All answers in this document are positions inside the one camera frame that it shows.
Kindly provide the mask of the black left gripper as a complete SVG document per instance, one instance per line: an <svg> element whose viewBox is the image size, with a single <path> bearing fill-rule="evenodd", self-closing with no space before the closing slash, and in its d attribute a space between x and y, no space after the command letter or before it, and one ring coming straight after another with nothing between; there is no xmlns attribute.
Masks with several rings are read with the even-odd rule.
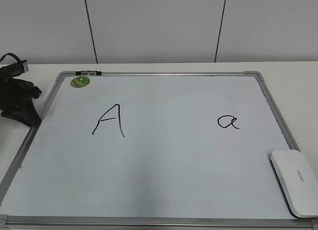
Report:
<svg viewBox="0 0 318 230"><path fill-rule="evenodd" d="M18 76L28 71L26 63L14 63L0 69L0 113L2 117L15 120L28 127L38 127L41 118L33 100L42 91L30 81Z"/></svg>

